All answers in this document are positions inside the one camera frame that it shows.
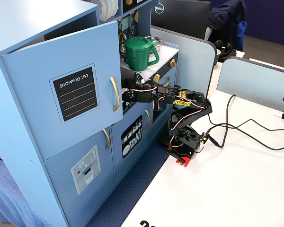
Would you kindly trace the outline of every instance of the black cable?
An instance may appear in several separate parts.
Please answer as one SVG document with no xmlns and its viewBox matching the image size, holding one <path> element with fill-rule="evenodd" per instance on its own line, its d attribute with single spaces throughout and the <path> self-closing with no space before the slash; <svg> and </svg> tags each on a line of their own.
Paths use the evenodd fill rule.
<svg viewBox="0 0 284 227">
<path fill-rule="evenodd" d="M 227 108 L 226 108 L 226 123 L 220 123 L 220 124 L 214 125 L 214 126 L 211 127 L 209 130 L 207 130 L 205 136 L 206 136 L 214 145 L 216 145 L 217 147 L 222 148 L 222 147 L 224 146 L 224 143 L 225 143 L 225 139 L 226 139 L 226 136 L 227 136 L 228 128 L 229 128 L 229 126 L 231 126 L 231 127 L 232 127 L 231 129 L 236 129 L 236 130 L 242 132 L 243 134 L 247 135 L 248 137 L 252 138 L 252 139 L 255 140 L 256 142 L 258 142 L 259 144 L 263 145 L 264 147 L 266 147 L 266 148 L 268 148 L 268 149 L 270 149 L 270 150 L 283 150 L 284 147 L 283 147 L 283 148 L 271 148 L 271 147 L 267 146 L 266 144 L 262 143 L 261 141 L 257 140 L 257 139 L 254 138 L 253 136 L 249 135 L 248 133 L 246 133 L 246 132 L 244 132 L 244 131 L 242 131 L 241 129 L 238 128 L 239 126 L 242 126 L 243 124 L 247 123 L 249 120 L 246 121 L 246 122 L 244 122 L 243 124 L 239 125 L 238 127 L 233 126 L 232 124 L 229 124 L 229 123 L 228 123 L 228 107 L 229 107 L 229 103 L 230 103 L 231 99 L 232 99 L 234 96 L 235 96 L 235 95 L 233 95 L 233 96 L 230 97 L 230 99 L 229 99 L 229 101 L 228 101 L 228 104 L 227 104 Z M 209 132 L 210 132 L 212 129 L 214 129 L 215 127 L 219 127 L 219 126 L 220 126 L 220 127 L 226 127 L 226 132 L 225 132 L 225 135 L 224 135 L 224 139 L 223 139 L 222 145 L 219 145 L 219 143 L 218 143 L 214 138 L 212 138 L 212 137 L 209 135 Z"/>
<path fill-rule="evenodd" d="M 215 123 L 212 122 L 212 120 L 211 120 L 211 118 L 210 118 L 209 115 L 208 115 L 208 118 L 209 118 L 209 122 L 210 122 L 211 124 L 217 125 L 217 124 L 215 124 Z M 254 119 L 249 119 L 249 120 L 245 121 L 244 123 L 242 123 L 242 124 L 240 124 L 239 126 L 237 126 L 237 128 L 238 128 L 238 127 L 241 127 L 242 125 L 244 125 L 244 124 L 246 124 L 246 123 L 248 123 L 248 122 L 250 122 L 250 121 L 253 121 L 253 122 L 256 123 L 257 125 L 261 126 L 263 129 L 266 129 L 267 131 L 284 131 L 284 129 L 268 129 L 268 128 L 266 128 L 265 126 L 261 125 L 260 123 L 256 122 Z"/>
<path fill-rule="evenodd" d="M 228 127 L 229 127 L 229 125 L 228 125 L 228 107 L 229 107 L 229 104 L 231 103 L 232 98 L 234 98 L 235 96 L 236 95 L 232 95 L 231 98 L 228 100 L 228 103 L 227 103 L 227 107 L 226 107 L 226 131 L 225 131 L 225 134 L 224 134 L 222 145 L 220 145 L 217 141 L 215 141 L 216 142 L 215 145 L 219 148 L 223 148 L 225 141 L 226 141 L 226 136 L 227 136 Z"/>
</svg>

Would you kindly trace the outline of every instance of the robotic arm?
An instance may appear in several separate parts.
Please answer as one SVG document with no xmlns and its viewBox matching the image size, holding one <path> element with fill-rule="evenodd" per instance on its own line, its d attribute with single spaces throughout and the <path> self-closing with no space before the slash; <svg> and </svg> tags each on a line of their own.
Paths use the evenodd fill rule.
<svg viewBox="0 0 284 227">
<path fill-rule="evenodd" d="M 210 101 L 205 99 L 203 93 L 181 89 L 179 86 L 165 87 L 151 80 L 144 83 L 138 73 L 135 73 L 134 79 L 123 81 L 123 87 L 128 88 L 122 96 L 126 102 L 154 101 L 155 111 L 160 109 L 162 103 L 184 106 L 171 114 L 169 133 L 163 135 L 160 141 L 166 146 L 166 151 L 177 158 L 177 163 L 186 167 L 193 154 L 198 153 L 204 139 L 204 133 L 199 135 L 190 125 L 212 112 Z"/>
</svg>

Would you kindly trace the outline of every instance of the white cable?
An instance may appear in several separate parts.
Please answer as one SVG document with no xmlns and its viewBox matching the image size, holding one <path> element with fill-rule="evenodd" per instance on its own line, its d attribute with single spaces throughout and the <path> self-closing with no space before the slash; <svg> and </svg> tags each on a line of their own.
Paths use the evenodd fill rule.
<svg viewBox="0 0 284 227">
<path fill-rule="evenodd" d="M 130 91 L 138 91 L 138 92 L 144 92 L 144 91 L 154 91 L 156 90 L 157 87 L 153 88 L 153 89 L 148 89 L 148 90 L 137 90 L 137 89 L 129 89 Z"/>
<path fill-rule="evenodd" d="M 194 115 L 194 114 L 197 114 L 197 113 L 199 113 L 199 112 L 201 112 L 201 111 L 202 111 L 202 109 L 200 109 L 200 110 L 197 111 L 197 112 L 190 113 L 190 114 L 186 115 L 185 117 L 182 117 L 181 120 L 178 121 L 178 123 L 172 128 L 172 130 L 174 130 L 174 129 L 178 126 L 178 124 L 179 124 L 184 118 L 187 118 L 187 117 L 189 117 L 189 116 L 192 116 L 192 115 Z"/>
<path fill-rule="evenodd" d="M 187 99 L 187 98 L 184 98 L 184 97 L 181 97 L 181 96 L 175 96 L 175 97 L 182 98 L 182 99 L 184 99 L 184 100 L 190 102 L 192 105 L 194 105 L 194 106 L 196 106 L 196 107 L 198 107 L 198 108 L 205 109 L 205 108 L 202 107 L 202 106 L 198 106 L 198 105 L 194 104 L 191 100 L 189 100 L 189 99 Z"/>
<path fill-rule="evenodd" d="M 172 140 L 174 139 L 174 137 L 175 136 L 173 136 L 172 138 L 171 138 L 171 140 L 170 140 L 170 142 L 169 142 L 169 145 L 172 147 L 172 148 L 178 148 L 178 147 L 181 147 L 184 143 L 182 143 L 181 145 L 179 145 L 179 146 L 172 146 L 171 145 L 171 142 L 172 142 Z"/>
<path fill-rule="evenodd" d="M 158 99 L 158 110 L 160 109 L 160 99 L 162 99 L 162 98 L 164 98 L 164 97 L 161 97 L 161 98 Z M 153 101 L 153 107 L 152 108 L 153 108 L 153 110 L 155 110 L 155 101 Z"/>
</svg>

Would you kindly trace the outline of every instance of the dishwasher sticker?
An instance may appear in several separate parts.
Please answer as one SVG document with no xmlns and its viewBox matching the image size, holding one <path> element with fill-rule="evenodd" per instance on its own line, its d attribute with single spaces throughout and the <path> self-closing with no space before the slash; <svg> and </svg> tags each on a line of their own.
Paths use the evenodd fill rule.
<svg viewBox="0 0 284 227">
<path fill-rule="evenodd" d="M 122 107 L 123 107 L 123 114 L 126 113 L 136 102 L 123 102 Z"/>
<path fill-rule="evenodd" d="M 125 158 L 142 139 L 142 119 L 143 116 L 141 115 L 121 135 L 123 158 Z"/>
</svg>

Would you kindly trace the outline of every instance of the gray partition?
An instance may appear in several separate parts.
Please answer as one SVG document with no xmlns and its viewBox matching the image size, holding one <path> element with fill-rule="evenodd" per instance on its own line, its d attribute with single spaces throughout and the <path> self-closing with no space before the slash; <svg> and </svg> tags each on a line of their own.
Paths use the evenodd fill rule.
<svg viewBox="0 0 284 227">
<path fill-rule="evenodd" d="M 222 66 L 217 90 L 284 110 L 284 70 L 272 66 L 231 57 Z"/>
<path fill-rule="evenodd" d="M 180 48 L 176 85 L 207 96 L 217 52 L 215 46 L 208 41 L 154 26 L 151 34 Z"/>
</svg>

